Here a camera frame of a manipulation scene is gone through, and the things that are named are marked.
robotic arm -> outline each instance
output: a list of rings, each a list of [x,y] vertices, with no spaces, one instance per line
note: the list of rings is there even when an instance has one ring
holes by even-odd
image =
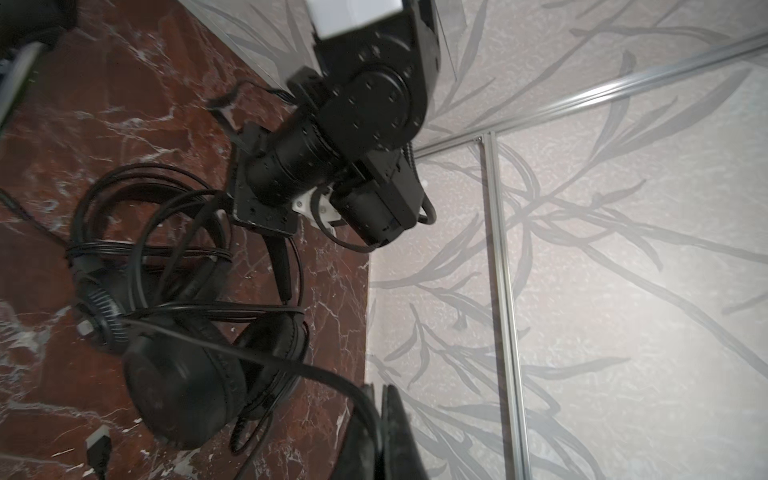
[[[277,131],[247,124],[236,134],[221,122],[220,110],[237,87],[208,104],[238,146],[228,188],[232,218],[262,235],[288,237],[297,229],[295,210],[306,212],[300,199],[309,198],[312,218],[326,235],[368,252],[418,222],[435,221],[409,145],[440,68],[435,5],[308,0],[307,6],[322,74],[305,67],[288,80],[297,109]],[[330,205],[368,247],[330,234],[319,215],[328,190]]]

cable connector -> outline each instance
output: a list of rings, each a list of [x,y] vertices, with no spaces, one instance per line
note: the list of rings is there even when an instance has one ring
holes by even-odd
[[[85,450],[88,466],[94,470],[99,480],[106,480],[109,455],[112,453],[112,439],[106,425],[102,425],[85,439]]]

black headphones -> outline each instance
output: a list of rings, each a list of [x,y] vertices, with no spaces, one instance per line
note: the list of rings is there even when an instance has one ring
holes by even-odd
[[[172,170],[195,180],[203,189],[195,190],[175,177],[147,169]],[[104,194],[110,188],[117,190]],[[309,346],[303,310],[288,306],[290,291],[280,288],[285,283],[281,279],[287,278],[290,285],[284,239],[265,238],[283,305],[216,301],[232,265],[231,230],[228,235],[224,215],[219,215],[220,210],[227,209],[228,200],[226,194],[180,168],[133,164],[97,180],[78,203],[71,222],[67,255],[75,286],[74,307],[81,316],[78,330],[91,336],[100,350],[122,355],[128,393],[144,424],[156,438],[177,449],[202,446],[237,418],[230,448],[233,453],[242,452],[253,443],[262,425],[269,429],[274,409],[290,396],[298,377],[150,330],[129,328],[121,317],[150,320],[219,344],[227,340],[212,322],[248,322],[235,346],[300,362]],[[111,213],[128,201],[158,207],[135,243],[102,240]],[[192,219],[180,242],[175,246],[147,245],[157,226],[175,214]],[[214,248],[190,247],[200,228],[208,233]],[[291,245],[298,260],[292,240]],[[145,257],[165,261],[146,264]],[[193,268],[184,268],[185,257],[203,258]],[[259,425],[245,445],[239,446],[243,430],[252,420],[258,420]]]

brown marble table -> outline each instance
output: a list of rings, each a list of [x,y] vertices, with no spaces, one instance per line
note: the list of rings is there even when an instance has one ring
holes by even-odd
[[[80,28],[43,59],[0,139],[0,187],[66,234],[81,193],[119,164],[174,164],[222,186],[228,140],[201,105],[253,72],[174,0],[80,4]],[[275,128],[288,113],[268,95],[246,93],[238,121]],[[139,222],[128,209],[116,234],[130,238]],[[297,240],[308,360],[361,383],[366,257],[306,224]],[[276,303],[260,237],[240,231],[234,248],[229,299]],[[100,425],[114,443],[110,480],[232,478],[242,458],[227,449],[228,429],[192,452],[154,441],[127,396],[120,359],[78,337],[72,293],[61,248],[0,208],[0,478],[95,478],[86,475],[84,441]],[[301,382],[249,478],[328,478],[349,408],[339,394]]]

screw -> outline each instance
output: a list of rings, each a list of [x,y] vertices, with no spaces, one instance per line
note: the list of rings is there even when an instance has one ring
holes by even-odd
[[[88,320],[83,320],[82,322],[78,323],[77,329],[78,333],[82,337],[91,336],[91,334],[95,331],[93,323],[89,322]]]

